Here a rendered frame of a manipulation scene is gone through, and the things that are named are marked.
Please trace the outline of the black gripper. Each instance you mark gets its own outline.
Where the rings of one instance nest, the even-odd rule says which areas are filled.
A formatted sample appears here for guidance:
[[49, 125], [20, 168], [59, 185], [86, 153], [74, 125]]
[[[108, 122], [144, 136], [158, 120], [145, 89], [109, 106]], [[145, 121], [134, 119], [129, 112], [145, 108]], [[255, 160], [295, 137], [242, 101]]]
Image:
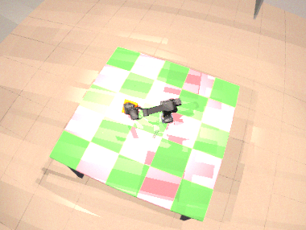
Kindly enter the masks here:
[[171, 117], [171, 114], [170, 112], [168, 111], [162, 111], [163, 113], [163, 117], [164, 117], [164, 123], [167, 124], [167, 123], [172, 123], [173, 122], [173, 119]]

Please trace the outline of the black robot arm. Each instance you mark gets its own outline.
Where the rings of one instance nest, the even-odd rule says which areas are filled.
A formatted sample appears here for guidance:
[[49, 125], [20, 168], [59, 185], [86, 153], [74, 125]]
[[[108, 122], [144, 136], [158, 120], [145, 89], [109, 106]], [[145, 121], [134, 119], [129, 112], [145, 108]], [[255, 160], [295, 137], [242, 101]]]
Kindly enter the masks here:
[[[123, 108], [124, 108], [124, 113], [125, 115], [130, 115], [130, 119], [133, 121], [136, 120], [140, 120], [143, 117], [147, 117], [153, 113], [158, 113], [158, 112], [162, 112], [162, 111], [168, 111], [170, 113], [176, 113], [178, 111], [177, 106], [181, 106], [182, 105], [182, 100], [180, 98], [176, 98], [176, 99], [168, 99], [165, 101], [161, 102], [161, 105], [155, 106], [155, 107], [151, 107], [151, 108], [146, 108], [143, 109], [141, 107], [135, 107], [134, 104], [132, 103], [125, 103], [123, 104]], [[139, 118], [139, 112], [138, 109], [143, 111], [143, 116], [141, 118]]]

